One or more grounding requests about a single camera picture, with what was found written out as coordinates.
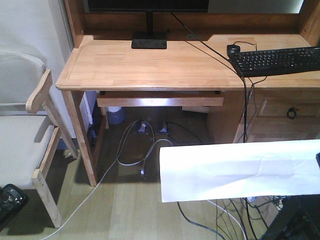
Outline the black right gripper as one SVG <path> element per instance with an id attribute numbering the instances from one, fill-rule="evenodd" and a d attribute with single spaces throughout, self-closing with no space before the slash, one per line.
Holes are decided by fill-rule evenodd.
<path id="1" fill-rule="evenodd" d="M 318 166 L 320 167 L 320 152 L 315 156 Z"/>

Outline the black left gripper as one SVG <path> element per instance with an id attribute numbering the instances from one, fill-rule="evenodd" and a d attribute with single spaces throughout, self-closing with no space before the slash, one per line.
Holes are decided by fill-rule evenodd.
<path id="1" fill-rule="evenodd" d="M 29 197 L 19 187 L 5 185 L 0 190 L 0 226 L 5 227 L 28 201 Z"/>

